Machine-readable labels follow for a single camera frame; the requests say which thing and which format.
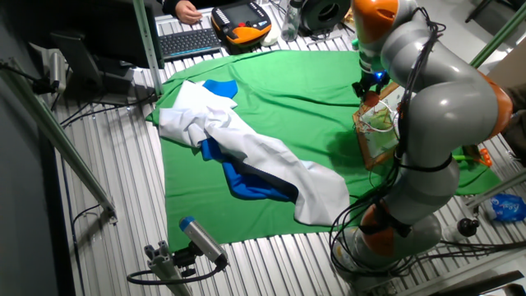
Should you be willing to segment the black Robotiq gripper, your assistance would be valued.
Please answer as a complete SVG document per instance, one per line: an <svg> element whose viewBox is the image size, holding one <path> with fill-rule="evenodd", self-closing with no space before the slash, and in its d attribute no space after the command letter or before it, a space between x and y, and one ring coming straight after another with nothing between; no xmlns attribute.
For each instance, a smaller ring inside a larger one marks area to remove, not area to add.
<svg viewBox="0 0 526 296"><path fill-rule="evenodd" d="M361 79L352 84L354 93L363 99L366 92L375 87L375 92L380 95L390 84L390 76L386 71L362 72Z"/></svg>

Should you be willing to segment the bare person hand at keyboard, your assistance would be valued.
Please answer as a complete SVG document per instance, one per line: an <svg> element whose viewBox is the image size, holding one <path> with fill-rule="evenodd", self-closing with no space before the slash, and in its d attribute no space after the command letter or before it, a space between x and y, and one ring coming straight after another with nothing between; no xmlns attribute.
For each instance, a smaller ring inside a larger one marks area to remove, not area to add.
<svg viewBox="0 0 526 296"><path fill-rule="evenodd" d="M194 25L202 19L202 14L187 0L180 0L175 6L176 17L184 24Z"/></svg>

